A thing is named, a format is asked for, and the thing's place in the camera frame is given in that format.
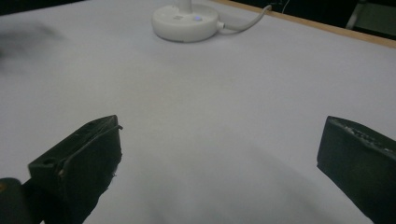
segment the dark background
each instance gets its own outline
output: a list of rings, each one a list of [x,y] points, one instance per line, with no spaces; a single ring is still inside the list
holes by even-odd
[[[288,0],[233,0],[255,7],[273,5],[281,12]],[[359,0],[290,0],[285,14],[345,28]],[[370,3],[396,7],[396,0],[370,0]]]
[[[80,1],[82,0],[0,0],[0,16]]]

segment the white tabletop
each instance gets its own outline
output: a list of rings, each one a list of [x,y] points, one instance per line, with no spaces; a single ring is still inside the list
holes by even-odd
[[[266,16],[180,44],[174,1],[91,0],[0,18],[0,176],[119,116],[122,161],[86,223],[371,223],[316,167],[327,116],[396,138],[396,50]],[[256,15],[196,0],[223,21]]]

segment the white circular object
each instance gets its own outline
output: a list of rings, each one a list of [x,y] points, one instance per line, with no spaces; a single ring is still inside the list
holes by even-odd
[[[162,7],[154,12],[154,33],[167,40],[195,42],[209,38],[218,30],[219,13],[201,5],[192,5],[192,13],[180,13],[178,7]]]

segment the white cable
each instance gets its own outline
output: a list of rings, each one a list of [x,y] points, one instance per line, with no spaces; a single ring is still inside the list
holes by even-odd
[[[224,29],[237,31],[237,32],[246,31],[248,28],[252,27],[258,21],[260,21],[267,10],[271,10],[271,9],[272,9],[271,5],[266,6],[265,8],[262,9],[262,12],[260,13],[259,16],[257,16],[253,21],[251,21],[250,23],[248,23],[246,25],[234,26],[234,25],[229,25],[229,24],[222,24],[222,27]]]
[[[288,2],[285,4],[285,6],[283,6],[283,9],[282,9],[282,14],[284,14],[284,12],[285,12],[285,8],[286,8],[286,6],[288,5],[289,1],[290,1],[290,0],[288,0]]]

